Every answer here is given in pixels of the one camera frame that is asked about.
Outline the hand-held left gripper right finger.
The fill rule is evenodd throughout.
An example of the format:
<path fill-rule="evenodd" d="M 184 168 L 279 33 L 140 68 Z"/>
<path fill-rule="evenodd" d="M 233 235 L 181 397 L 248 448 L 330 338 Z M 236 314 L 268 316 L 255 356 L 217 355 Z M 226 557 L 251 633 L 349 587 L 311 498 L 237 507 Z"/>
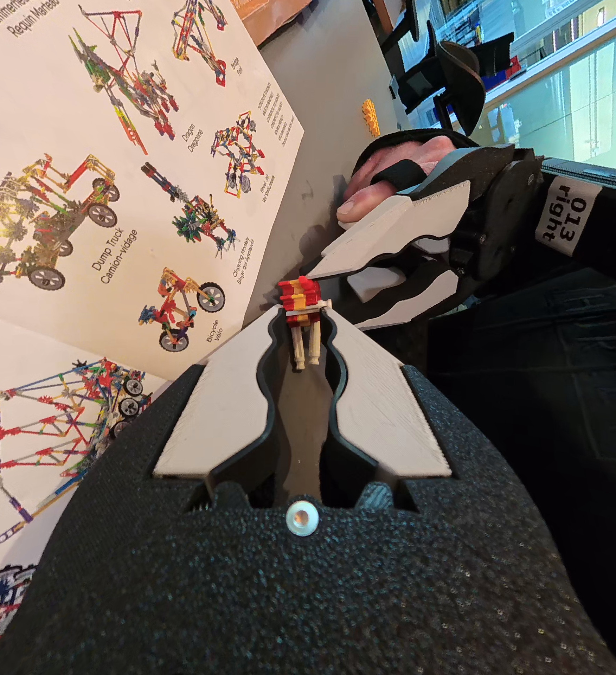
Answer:
<path fill-rule="evenodd" d="M 403 363 L 332 308 L 328 347 L 339 379 L 336 438 L 372 460 L 387 479 L 450 477 L 451 468 L 405 377 Z"/>

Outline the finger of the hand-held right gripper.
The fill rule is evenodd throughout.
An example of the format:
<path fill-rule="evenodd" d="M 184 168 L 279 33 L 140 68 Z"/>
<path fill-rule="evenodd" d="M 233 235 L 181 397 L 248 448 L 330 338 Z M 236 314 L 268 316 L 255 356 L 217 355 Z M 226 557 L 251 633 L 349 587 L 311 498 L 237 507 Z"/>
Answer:
<path fill-rule="evenodd" d="M 307 278 L 355 274 L 375 258 L 395 255 L 417 239 L 448 237 L 468 207 L 470 186 L 462 181 L 419 200 L 401 195 L 387 198 L 327 246 Z"/>
<path fill-rule="evenodd" d="M 346 319 L 363 331 L 410 322 L 452 296 L 458 276 L 439 259 L 422 257 L 409 273 L 371 266 L 348 277 L 354 297 Z"/>

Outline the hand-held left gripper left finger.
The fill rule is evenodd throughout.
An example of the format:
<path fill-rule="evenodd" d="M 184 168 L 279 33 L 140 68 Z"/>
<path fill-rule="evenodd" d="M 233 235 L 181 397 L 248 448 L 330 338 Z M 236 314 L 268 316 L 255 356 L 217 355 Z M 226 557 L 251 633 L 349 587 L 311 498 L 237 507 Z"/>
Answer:
<path fill-rule="evenodd" d="M 213 478 L 216 468 L 262 435 L 269 403 L 257 369 L 279 312 L 279 305 L 270 308 L 208 357 L 153 476 Z"/>

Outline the red plastic connector piece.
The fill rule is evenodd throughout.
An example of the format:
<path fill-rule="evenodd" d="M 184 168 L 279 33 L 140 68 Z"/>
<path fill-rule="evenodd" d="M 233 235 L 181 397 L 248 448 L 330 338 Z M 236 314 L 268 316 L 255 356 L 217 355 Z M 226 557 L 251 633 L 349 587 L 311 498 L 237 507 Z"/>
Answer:
<path fill-rule="evenodd" d="M 320 284 L 319 282 L 313 281 L 308 279 L 307 277 L 301 275 L 298 279 L 301 285 L 303 286 L 304 289 L 304 294 L 305 294 L 305 299 L 306 299 L 306 305 L 313 305 L 315 304 L 318 300 L 321 300 L 321 290 L 320 290 Z M 280 285 L 283 282 L 287 282 L 291 280 L 285 280 L 281 281 L 278 283 L 278 286 L 280 288 L 280 297 L 282 295 L 282 286 Z M 310 315 L 299 315 L 299 316 L 287 316 L 287 324 L 289 327 L 292 327 L 296 323 L 300 323 L 302 327 L 308 327 L 311 325 L 313 321 L 316 320 L 316 318 L 320 317 L 319 312 L 310 314 Z"/>

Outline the white printed instruction sheet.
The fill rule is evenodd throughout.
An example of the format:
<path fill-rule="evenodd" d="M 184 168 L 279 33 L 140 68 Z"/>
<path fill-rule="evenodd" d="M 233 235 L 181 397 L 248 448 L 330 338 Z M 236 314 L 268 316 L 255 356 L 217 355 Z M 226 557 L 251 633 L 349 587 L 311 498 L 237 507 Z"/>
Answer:
<path fill-rule="evenodd" d="M 0 639 L 83 479 L 242 327 L 302 136 L 230 1 L 0 1 Z"/>

